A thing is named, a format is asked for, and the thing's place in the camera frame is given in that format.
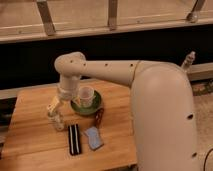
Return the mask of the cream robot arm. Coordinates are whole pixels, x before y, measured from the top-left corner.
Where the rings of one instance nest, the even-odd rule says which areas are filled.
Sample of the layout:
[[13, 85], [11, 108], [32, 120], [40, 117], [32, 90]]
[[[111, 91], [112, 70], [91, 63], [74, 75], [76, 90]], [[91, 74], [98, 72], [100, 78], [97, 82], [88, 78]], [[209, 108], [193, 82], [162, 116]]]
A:
[[139, 171], [199, 171], [196, 114], [186, 72], [168, 62], [88, 61], [80, 52], [54, 62], [60, 74], [57, 95], [47, 108], [56, 130], [64, 129], [59, 106], [77, 95], [81, 77], [130, 88]]

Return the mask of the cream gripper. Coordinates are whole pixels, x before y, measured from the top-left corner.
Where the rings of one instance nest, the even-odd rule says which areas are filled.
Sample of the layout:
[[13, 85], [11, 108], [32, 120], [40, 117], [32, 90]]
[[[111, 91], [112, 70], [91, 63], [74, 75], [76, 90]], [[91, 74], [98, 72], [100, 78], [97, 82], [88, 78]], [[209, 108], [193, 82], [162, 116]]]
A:
[[71, 90], [65, 90], [61, 88], [60, 86], [57, 87], [57, 93], [58, 96], [55, 96], [51, 103], [47, 106], [47, 113], [49, 116], [55, 116], [60, 112], [60, 107], [63, 105], [63, 101], [73, 101], [80, 105], [80, 99], [79, 97], [76, 97], [77, 90], [71, 89]]

